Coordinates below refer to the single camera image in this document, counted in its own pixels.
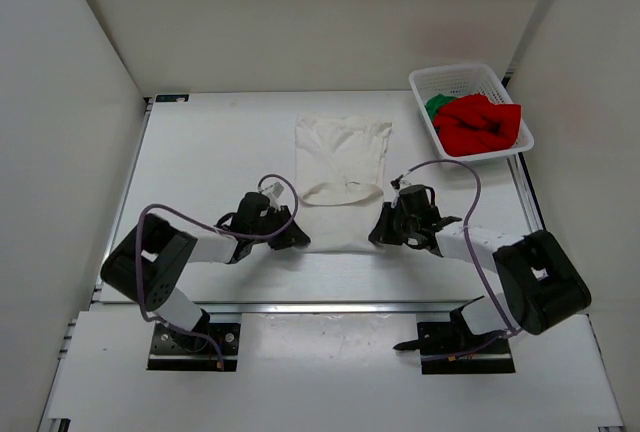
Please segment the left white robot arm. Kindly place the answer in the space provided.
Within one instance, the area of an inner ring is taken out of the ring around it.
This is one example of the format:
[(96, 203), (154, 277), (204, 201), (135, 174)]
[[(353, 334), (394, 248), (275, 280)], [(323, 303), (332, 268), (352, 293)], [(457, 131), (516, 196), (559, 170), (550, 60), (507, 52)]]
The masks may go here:
[(236, 264), (252, 249), (301, 249), (311, 238), (274, 192), (248, 192), (236, 211), (223, 215), (215, 229), (196, 236), (147, 213), (102, 265), (101, 279), (142, 308), (144, 316), (168, 329), (188, 353), (213, 346), (210, 315), (182, 293), (177, 282), (189, 263)]

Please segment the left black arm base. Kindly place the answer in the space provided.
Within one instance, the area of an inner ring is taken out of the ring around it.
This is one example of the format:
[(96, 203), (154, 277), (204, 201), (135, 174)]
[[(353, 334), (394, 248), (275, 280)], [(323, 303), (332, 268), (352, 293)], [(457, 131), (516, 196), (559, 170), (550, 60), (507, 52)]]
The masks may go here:
[(217, 343), (221, 357), (218, 357), (208, 340), (182, 335), (156, 323), (150, 341), (147, 369), (163, 372), (235, 372), (241, 339), (241, 315), (213, 314), (208, 335)]

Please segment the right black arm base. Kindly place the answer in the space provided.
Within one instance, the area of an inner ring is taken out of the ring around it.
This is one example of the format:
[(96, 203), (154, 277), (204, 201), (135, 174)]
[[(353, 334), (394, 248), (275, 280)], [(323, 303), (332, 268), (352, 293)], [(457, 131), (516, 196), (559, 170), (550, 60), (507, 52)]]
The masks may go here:
[(512, 374), (516, 372), (507, 333), (471, 331), (463, 313), (479, 298), (449, 312), (447, 322), (417, 323), (415, 339), (393, 346), (399, 353), (418, 351), (423, 375)]

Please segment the white t shirt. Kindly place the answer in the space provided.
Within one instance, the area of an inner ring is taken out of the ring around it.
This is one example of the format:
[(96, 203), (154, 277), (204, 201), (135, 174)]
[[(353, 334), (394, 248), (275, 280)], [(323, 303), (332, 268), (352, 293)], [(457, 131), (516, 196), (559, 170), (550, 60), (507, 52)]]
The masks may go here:
[(296, 223), (307, 253), (374, 253), (368, 236), (384, 201), (392, 123), (376, 117), (300, 115), (295, 126)]

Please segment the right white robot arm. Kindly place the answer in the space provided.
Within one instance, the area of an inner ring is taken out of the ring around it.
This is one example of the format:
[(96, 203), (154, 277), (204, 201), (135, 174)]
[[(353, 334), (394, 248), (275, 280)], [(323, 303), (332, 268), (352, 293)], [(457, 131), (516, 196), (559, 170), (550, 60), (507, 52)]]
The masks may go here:
[(383, 204), (370, 242), (467, 262), (485, 288), (452, 310), (440, 331), (396, 350), (460, 356), (521, 332), (540, 335), (591, 305), (586, 282), (549, 231), (518, 236), (471, 227), (467, 219), (440, 214), (433, 188), (399, 181), (393, 188), (396, 197)]

